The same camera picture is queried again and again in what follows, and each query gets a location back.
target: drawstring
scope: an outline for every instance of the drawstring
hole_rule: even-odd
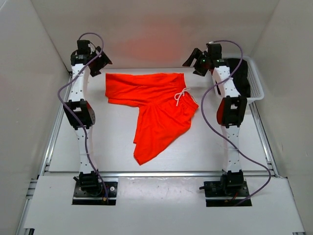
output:
[[[176,107],[178,106],[178,103],[179,103],[179,99],[181,98],[181,96],[185,96],[185,92],[190,90],[189,87],[185,87],[184,89],[182,89],[181,92],[175,94],[174,96],[174,99],[177,100],[177,103],[176,103]]]

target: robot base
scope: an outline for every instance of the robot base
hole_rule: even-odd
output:
[[[206,207],[232,207],[243,198],[249,196],[246,181],[244,181],[240,189],[236,190],[234,195],[227,195],[220,181],[205,181],[204,186],[200,187],[200,189],[204,189]],[[252,203],[250,199],[247,199],[238,206],[251,207]]]
[[[82,191],[78,182],[76,182],[73,205],[102,205],[102,206],[115,206],[117,195],[117,182],[105,182],[108,190],[109,200],[103,200],[103,192],[96,194],[90,194],[86,191]]]

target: waistband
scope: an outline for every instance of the waistband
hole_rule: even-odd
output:
[[[178,83],[178,89],[179,89],[178,93],[181,92],[184,88],[186,88],[185,78],[184,78],[183,73],[178,73],[177,83]],[[187,91],[185,92],[185,95],[181,96],[179,101],[184,102],[186,105],[188,105],[194,111],[196,111],[199,108],[199,105],[195,102],[194,98]]]

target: orange shorts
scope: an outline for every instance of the orange shorts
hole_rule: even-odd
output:
[[[184,88],[183,73],[106,74],[109,103],[139,107],[134,158],[140,165],[189,130],[198,104],[185,92],[176,106],[174,96]]]

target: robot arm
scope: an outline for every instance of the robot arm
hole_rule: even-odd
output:
[[[222,135],[238,147],[239,130],[244,120],[247,99],[238,92],[233,79],[229,78],[230,67],[227,60],[222,58],[222,46],[220,44],[207,44],[207,48],[208,50],[204,52],[195,48],[183,66],[191,66],[193,60],[196,59],[194,74],[205,76],[210,70],[213,82],[219,83],[216,89],[223,99],[217,111],[217,121],[221,125]],[[230,195],[240,190],[243,184],[244,176],[239,152],[233,145],[224,140],[221,189],[226,195]]]
[[[78,49],[71,55],[73,77],[75,77],[89,61],[101,52],[100,47],[97,47],[94,51],[92,51],[90,41],[88,40],[78,40],[77,46]],[[75,130],[79,144],[80,170],[79,179],[75,178],[75,180],[79,183],[82,191],[86,191],[91,194],[101,191],[102,186],[95,172],[95,169],[98,170],[93,156],[92,147],[92,128],[95,124],[95,113],[88,101],[86,101],[87,84],[89,75],[94,77],[100,74],[100,69],[107,64],[112,64],[112,62],[106,54],[102,52],[98,58],[96,58],[88,67],[85,68],[84,71],[82,71],[82,73],[78,75],[77,79],[72,84],[68,102],[65,103],[82,122],[87,131],[87,149],[89,151],[89,159],[85,146],[85,131],[76,118],[64,107],[65,114],[69,123]]]
[[[212,72],[213,81],[220,83],[229,78],[230,69],[227,65],[215,67]],[[222,135],[239,147],[239,130],[246,111],[247,99],[237,91],[230,78],[221,83],[219,91],[223,97],[217,111],[217,121],[221,125]],[[226,194],[240,189],[244,184],[244,176],[240,164],[239,152],[224,139],[224,162],[221,185]]]

